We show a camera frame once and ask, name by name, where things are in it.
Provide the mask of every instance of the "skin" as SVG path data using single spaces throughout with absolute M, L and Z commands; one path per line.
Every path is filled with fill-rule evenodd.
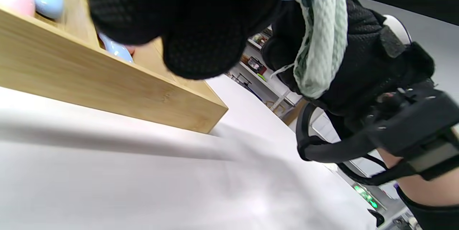
M 385 150 L 378 149 L 378 152 L 389 168 L 401 160 Z M 397 182 L 406 196 L 418 204 L 434 207 L 459 204 L 459 168 L 432 181 L 425 181 L 420 176 L 408 176 Z

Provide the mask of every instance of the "gray wall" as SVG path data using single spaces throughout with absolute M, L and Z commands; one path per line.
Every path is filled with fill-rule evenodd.
M 372 0 L 361 0 L 361 3 L 403 22 L 413 41 L 420 43 L 434 58 L 436 72 L 433 80 L 439 84 L 438 88 L 447 91 L 459 102 L 459 27 Z

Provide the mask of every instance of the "black mesh fabric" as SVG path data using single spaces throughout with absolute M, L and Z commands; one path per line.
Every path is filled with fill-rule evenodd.
M 161 36 L 164 63 L 194 80 L 227 72 L 248 37 L 267 27 L 280 0 L 89 0 L 98 29 L 121 44 Z
M 429 78 L 433 62 L 427 57 L 402 54 L 405 46 L 383 26 L 383 16 L 362 7 L 357 0 L 346 3 L 348 46 L 343 62 L 330 88 L 317 100 L 306 99 L 332 114 L 347 117 L 365 109 L 383 92 Z M 289 7 L 273 24 L 273 37 L 262 49 L 263 59 L 272 70 L 294 62 L 304 35 L 299 4 L 291 1 L 284 5 Z M 278 77 L 291 91 L 301 95 L 293 68 L 279 73 Z

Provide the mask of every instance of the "black plastic device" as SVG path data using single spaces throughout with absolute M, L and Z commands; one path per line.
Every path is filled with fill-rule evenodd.
M 431 81 L 384 93 L 362 116 L 351 120 L 350 138 L 329 143 L 309 136 L 310 119 L 317 107 L 308 103 L 297 121 L 297 149 L 305 161 L 336 163 L 351 179 L 378 186 L 400 177 L 419 174 L 430 181 L 459 167 L 459 140 L 452 130 L 459 123 L 459 106 Z M 368 153 L 382 148 L 403 159 L 392 168 Z M 367 158 L 386 170 L 370 178 L 358 176 L 342 162 Z

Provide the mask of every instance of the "wooden compartment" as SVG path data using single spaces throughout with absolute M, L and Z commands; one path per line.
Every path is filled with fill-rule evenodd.
M 36 13 L 35 18 L 98 47 L 97 34 L 89 16 L 87 0 L 65 0 L 62 16 L 57 20 Z
M 160 41 L 121 61 L 99 47 L 87 0 L 65 2 L 58 21 L 0 9 L 0 86 L 202 133 L 226 113 L 205 82 L 166 70 Z

